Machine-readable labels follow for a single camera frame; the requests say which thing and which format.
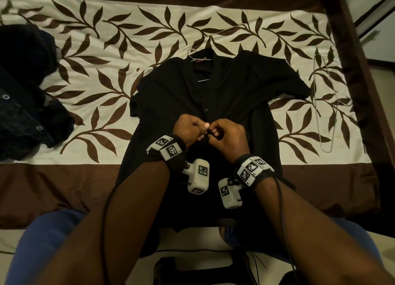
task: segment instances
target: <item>blue pants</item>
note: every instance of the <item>blue pants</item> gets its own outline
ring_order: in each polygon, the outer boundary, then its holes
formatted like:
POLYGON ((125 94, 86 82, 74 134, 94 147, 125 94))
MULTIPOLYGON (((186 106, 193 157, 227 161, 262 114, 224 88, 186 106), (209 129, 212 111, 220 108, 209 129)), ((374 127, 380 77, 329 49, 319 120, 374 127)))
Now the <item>blue pants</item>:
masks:
MULTIPOLYGON (((67 236, 86 216, 75 210, 62 209, 35 219, 22 235, 8 271, 5 285, 30 284, 54 256, 67 236)), ((359 225, 345 219, 333 219, 370 254, 381 261, 380 254, 369 234, 359 225)), ((231 246, 243 246, 257 253, 265 253, 289 262, 285 250, 265 240, 244 244, 242 232, 226 228, 225 240, 231 246)))

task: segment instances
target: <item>dark jacket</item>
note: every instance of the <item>dark jacket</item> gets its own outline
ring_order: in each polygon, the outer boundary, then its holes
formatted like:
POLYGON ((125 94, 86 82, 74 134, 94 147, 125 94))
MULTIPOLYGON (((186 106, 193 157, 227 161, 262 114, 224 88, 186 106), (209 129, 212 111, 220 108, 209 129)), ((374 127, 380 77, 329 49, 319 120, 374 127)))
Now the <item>dark jacket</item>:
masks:
POLYGON ((53 36, 35 25, 5 25, 0 43, 0 160, 22 160, 40 143, 66 140, 74 120, 39 88, 57 70, 53 36))

